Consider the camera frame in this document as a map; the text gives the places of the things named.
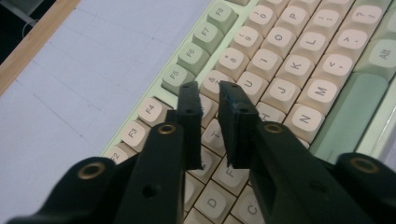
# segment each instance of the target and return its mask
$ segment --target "keycap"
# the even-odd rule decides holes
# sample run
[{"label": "keycap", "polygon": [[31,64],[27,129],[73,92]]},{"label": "keycap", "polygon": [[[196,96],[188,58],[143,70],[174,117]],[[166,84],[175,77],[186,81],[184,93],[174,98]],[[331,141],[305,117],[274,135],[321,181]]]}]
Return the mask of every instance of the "keycap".
[{"label": "keycap", "polygon": [[203,169],[189,172],[203,183],[207,183],[218,167],[221,158],[209,149],[201,147],[201,160]]},{"label": "keycap", "polygon": [[207,13],[206,20],[227,34],[237,18],[236,13],[227,4],[218,2]]},{"label": "keycap", "polygon": [[202,143],[219,156],[223,157],[225,155],[224,140],[217,119],[212,119],[212,121],[210,121],[202,135]]},{"label": "keycap", "polygon": [[178,95],[180,86],[195,80],[195,76],[178,64],[171,64],[163,72],[163,87]]},{"label": "keycap", "polygon": [[326,54],[320,60],[312,77],[321,78],[342,88],[352,71],[354,61],[342,54]]},{"label": "keycap", "polygon": [[237,196],[248,181],[248,169],[234,169],[231,165],[227,167],[227,158],[224,158],[213,174],[213,179]]},{"label": "keycap", "polygon": [[326,116],[338,92],[338,87],[332,82],[311,78],[301,92],[297,104],[308,105]]},{"label": "keycap", "polygon": [[295,104],[284,124],[299,138],[311,143],[323,123],[324,115],[306,105]]},{"label": "keycap", "polygon": [[304,8],[309,15],[312,15],[320,2],[321,0],[290,0],[289,6]]},{"label": "keycap", "polygon": [[206,51],[194,43],[187,43],[179,51],[177,64],[197,76],[207,60],[209,60],[209,54]]},{"label": "keycap", "polygon": [[103,155],[111,160],[113,160],[116,164],[120,164],[123,161],[128,160],[136,154],[128,145],[125,143],[118,143],[115,146],[111,147],[106,153]]},{"label": "keycap", "polygon": [[368,34],[361,30],[346,29],[335,35],[335,41],[330,44],[326,52],[346,55],[356,62],[361,56],[368,39]]},{"label": "keycap", "polygon": [[282,58],[268,49],[259,49],[247,66],[247,71],[271,81],[282,64]]},{"label": "keycap", "polygon": [[389,10],[382,19],[372,40],[394,39],[396,36],[396,8]]},{"label": "keycap", "polygon": [[218,47],[224,34],[215,25],[207,21],[201,22],[194,30],[192,43],[195,43],[209,54]]},{"label": "keycap", "polygon": [[289,0],[260,0],[259,5],[271,8],[278,18],[285,7],[288,5]]},{"label": "keycap", "polygon": [[257,5],[250,11],[245,25],[255,29],[263,37],[266,37],[274,26],[276,19],[276,14],[271,8]]},{"label": "keycap", "polygon": [[195,208],[215,223],[221,223],[231,210],[235,197],[213,180],[209,181]]},{"label": "keycap", "polygon": [[202,111],[204,112],[202,115],[201,126],[206,128],[209,124],[210,120],[215,117],[215,114],[219,110],[219,104],[207,98],[206,96],[199,94],[201,100]]},{"label": "keycap", "polygon": [[225,74],[221,73],[218,70],[212,70],[210,71],[200,88],[201,94],[209,97],[210,99],[214,100],[215,102],[219,101],[219,93],[220,93],[220,88],[219,88],[219,83],[221,81],[229,81],[233,82],[233,80],[226,76]]},{"label": "keycap", "polygon": [[310,151],[329,162],[335,162],[342,153],[354,151],[387,87],[383,77],[353,73]]},{"label": "keycap", "polygon": [[239,6],[243,6],[243,7],[250,2],[250,0],[226,0],[226,1],[235,3],[235,4],[237,4]]},{"label": "keycap", "polygon": [[396,72],[396,36],[370,42],[354,72],[378,74],[390,81]]},{"label": "keycap", "polygon": [[121,131],[121,139],[137,152],[143,149],[149,136],[150,127],[140,120],[127,123]]},{"label": "keycap", "polygon": [[248,56],[240,50],[227,48],[220,55],[215,69],[236,81],[245,71],[248,62]]},{"label": "keycap", "polygon": [[290,30],[283,27],[274,27],[262,42],[262,49],[269,49],[285,59],[296,39],[296,35]]},{"label": "keycap", "polygon": [[184,219],[184,224],[213,224],[207,217],[198,212],[195,208],[192,208],[189,214]]},{"label": "keycap", "polygon": [[169,106],[155,98],[149,97],[139,106],[137,114],[139,118],[152,127],[165,121],[166,113],[169,109],[171,109]]},{"label": "keycap", "polygon": [[287,6],[275,27],[281,26],[299,36],[309,20],[309,14],[301,7]]},{"label": "keycap", "polygon": [[331,39],[342,20],[343,17],[338,11],[327,8],[321,9],[314,14],[304,30],[321,33],[327,39]]},{"label": "keycap", "polygon": [[248,26],[242,26],[233,37],[230,47],[238,49],[249,58],[252,58],[262,41],[263,37],[258,31]]},{"label": "keycap", "polygon": [[276,77],[265,91],[261,101],[286,114],[293,106],[300,91],[293,83]]},{"label": "keycap", "polygon": [[256,105],[256,109],[259,111],[259,116],[262,121],[275,121],[281,123],[286,117],[282,111],[263,102],[259,102]]},{"label": "keycap", "polygon": [[185,191],[184,191],[184,210],[186,212],[190,211],[198,196],[204,189],[204,184],[199,182],[197,179],[192,177],[192,175],[186,173],[185,181]]},{"label": "keycap", "polygon": [[250,72],[244,72],[236,84],[242,87],[254,105],[259,102],[260,97],[262,97],[262,94],[269,85],[265,79]]},{"label": "keycap", "polygon": [[317,64],[328,44],[326,36],[316,32],[304,32],[290,54],[302,55]]},{"label": "keycap", "polygon": [[231,213],[247,224],[264,223],[259,203],[250,186],[245,187]]},{"label": "keycap", "polygon": [[314,68],[314,63],[309,59],[291,54],[277,71],[276,77],[292,82],[302,89]]}]

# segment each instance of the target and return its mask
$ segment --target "function key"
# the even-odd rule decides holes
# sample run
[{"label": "function key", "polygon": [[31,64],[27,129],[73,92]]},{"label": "function key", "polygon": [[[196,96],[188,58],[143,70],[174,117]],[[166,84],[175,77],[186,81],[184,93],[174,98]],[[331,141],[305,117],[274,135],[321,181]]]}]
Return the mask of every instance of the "function key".
[{"label": "function key", "polygon": [[216,3],[207,14],[207,21],[217,26],[224,34],[233,26],[238,16],[225,3]]}]

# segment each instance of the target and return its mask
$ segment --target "a key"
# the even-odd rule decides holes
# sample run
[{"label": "a key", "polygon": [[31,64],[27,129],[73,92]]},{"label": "a key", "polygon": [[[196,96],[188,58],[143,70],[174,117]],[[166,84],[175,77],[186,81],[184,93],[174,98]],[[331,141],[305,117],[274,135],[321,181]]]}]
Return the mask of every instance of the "a key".
[{"label": "a key", "polygon": [[306,105],[295,104],[284,124],[299,138],[311,143],[317,134],[324,115]]},{"label": "a key", "polygon": [[106,151],[104,157],[113,160],[116,164],[120,164],[123,161],[128,160],[136,154],[128,145],[125,143],[118,143]]},{"label": "a key", "polygon": [[315,65],[311,60],[291,54],[277,71],[276,77],[292,82],[302,89],[314,68]]},{"label": "a key", "polygon": [[301,92],[297,103],[308,105],[326,116],[338,92],[337,86],[330,81],[311,78]]},{"label": "a key", "polygon": [[121,131],[121,139],[135,151],[140,152],[149,136],[150,127],[140,120],[127,123]]},{"label": "a key", "polygon": [[221,223],[231,210],[235,197],[214,181],[209,181],[195,208],[215,223]]},{"label": "a key", "polygon": [[259,49],[248,64],[247,71],[270,82],[281,64],[279,55],[268,49]]},{"label": "a key", "polygon": [[299,94],[300,89],[296,85],[276,77],[262,96],[261,101],[287,114]]}]

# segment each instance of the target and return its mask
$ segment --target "round hole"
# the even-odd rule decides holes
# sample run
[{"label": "round hole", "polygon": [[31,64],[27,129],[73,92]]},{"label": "round hole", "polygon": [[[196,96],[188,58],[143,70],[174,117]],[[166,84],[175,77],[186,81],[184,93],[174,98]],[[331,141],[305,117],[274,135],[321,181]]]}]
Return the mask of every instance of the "round hole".
[{"label": "round hole", "polygon": [[101,162],[93,162],[85,165],[78,171],[80,179],[93,179],[99,176],[106,167]]},{"label": "round hole", "polygon": [[364,158],[352,158],[350,163],[358,170],[367,173],[375,174],[378,173],[379,168],[372,161],[366,160]]},{"label": "round hole", "polygon": [[159,185],[147,185],[143,187],[142,194],[146,198],[155,197],[157,194],[161,192],[161,187]]},{"label": "round hole", "polygon": [[164,124],[158,128],[158,132],[161,134],[174,133],[175,131],[176,131],[176,127],[171,124]]},{"label": "round hole", "polygon": [[277,124],[267,124],[264,126],[265,131],[268,133],[282,133],[283,129]]}]

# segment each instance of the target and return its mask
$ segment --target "printed number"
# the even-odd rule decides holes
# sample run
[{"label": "printed number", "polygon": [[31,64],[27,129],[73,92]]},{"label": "printed number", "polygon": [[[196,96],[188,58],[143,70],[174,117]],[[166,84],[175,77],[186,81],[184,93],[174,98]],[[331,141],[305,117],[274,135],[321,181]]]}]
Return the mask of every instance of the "printed number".
[{"label": "printed number", "polygon": [[131,131],[129,131],[128,135],[130,137],[134,138],[134,134],[136,134],[136,133],[137,133],[137,130],[136,129],[132,129]]}]

